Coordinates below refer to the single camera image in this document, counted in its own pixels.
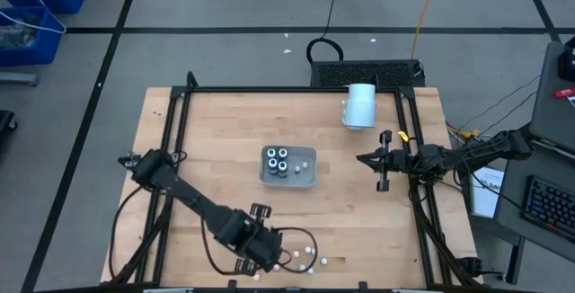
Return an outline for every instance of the floor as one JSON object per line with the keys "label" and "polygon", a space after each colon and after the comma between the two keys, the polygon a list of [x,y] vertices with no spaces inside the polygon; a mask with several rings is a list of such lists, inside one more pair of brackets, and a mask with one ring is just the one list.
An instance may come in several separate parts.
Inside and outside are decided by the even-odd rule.
{"label": "floor", "polygon": [[[40,85],[0,85],[0,108],[20,127],[0,156],[0,288],[20,290],[58,188],[69,186],[36,290],[96,285],[144,91],[183,84],[308,85],[305,46],[317,38],[331,0],[85,0],[51,65],[14,67]],[[411,54],[424,0],[336,0],[329,38],[346,59]],[[575,34],[572,0],[431,0],[417,58],[441,93],[447,120],[461,126],[540,72],[546,44]],[[318,46],[316,60],[336,54]],[[484,130],[536,83],[469,124]],[[533,101],[490,129],[529,120]],[[489,268],[505,270],[510,246],[475,231]],[[567,291],[575,265],[528,244],[519,284]]]}

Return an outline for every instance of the paper sheet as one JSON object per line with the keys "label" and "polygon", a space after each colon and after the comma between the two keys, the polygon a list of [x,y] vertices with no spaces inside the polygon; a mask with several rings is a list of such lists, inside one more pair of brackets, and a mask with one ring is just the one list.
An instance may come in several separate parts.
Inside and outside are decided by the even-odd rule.
{"label": "paper sheet", "polygon": [[[483,167],[482,169],[475,172],[475,176],[482,181],[483,184],[489,186],[490,189],[500,192],[501,184],[503,183],[502,171],[497,171],[488,167]],[[483,188],[477,180],[472,178],[472,200],[473,200],[473,211],[475,216],[493,218],[495,214],[495,207],[497,206],[498,195]]]}

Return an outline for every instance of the white mug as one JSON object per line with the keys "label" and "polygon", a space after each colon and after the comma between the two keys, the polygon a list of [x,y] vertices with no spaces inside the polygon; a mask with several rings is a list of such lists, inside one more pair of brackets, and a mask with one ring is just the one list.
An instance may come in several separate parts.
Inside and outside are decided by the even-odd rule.
{"label": "white mug", "polygon": [[352,84],[348,100],[341,102],[341,123],[349,129],[360,130],[376,126],[376,86]]}

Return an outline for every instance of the keyboard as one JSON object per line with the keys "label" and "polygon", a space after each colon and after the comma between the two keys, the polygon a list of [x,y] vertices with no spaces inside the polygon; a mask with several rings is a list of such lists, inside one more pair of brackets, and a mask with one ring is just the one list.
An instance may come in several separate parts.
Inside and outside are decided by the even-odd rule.
{"label": "keyboard", "polygon": [[575,195],[536,176],[527,181],[521,217],[575,243]]}

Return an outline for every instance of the wooden tabletop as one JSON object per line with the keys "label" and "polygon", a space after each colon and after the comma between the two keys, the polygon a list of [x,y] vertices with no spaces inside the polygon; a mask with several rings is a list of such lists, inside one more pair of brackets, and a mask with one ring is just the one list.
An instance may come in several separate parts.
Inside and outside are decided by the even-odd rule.
{"label": "wooden tabletop", "polygon": [[[169,102],[169,88],[149,88],[133,150],[158,148]],[[399,125],[391,94],[378,94],[376,128],[351,131],[341,125],[345,93],[194,93],[183,150],[188,158],[179,175],[218,204],[249,210],[254,202],[272,206],[267,226],[299,226],[310,230],[318,243],[319,262],[313,275],[285,271],[261,273],[261,279],[225,277],[209,265],[202,246],[199,217],[180,202],[174,204],[164,260],[162,285],[166,287],[224,287],[230,279],[239,287],[423,288],[411,203],[405,175],[389,173],[390,191],[376,191],[379,175],[358,162],[355,155],[374,151],[378,135],[394,132],[392,148],[400,148]],[[438,90],[416,89],[425,143],[449,147]],[[411,125],[409,106],[404,102]],[[173,128],[172,143],[175,140]],[[259,181],[261,148],[268,145],[313,147],[317,151],[318,179],[309,191],[264,187]],[[122,199],[137,185],[126,176]],[[476,256],[464,200],[457,189],[435,186],[439,215],[447,245],[457,257]],[[144,229],[149,193],[141,191],[119,217],[114,269],[119,271],[139,243]],[[217,265],[232,270],[236,257],[212,237],[209,247]],[[302,256],[290,263],[298,268],[311,256],[305,235],[286,232],[284,246]],[[429,245],[435,281],[440,282],[437,253]],[[155,246],[150,250],[146,278],[151,279]],[[107,264],[102,280],[108,280]]]}

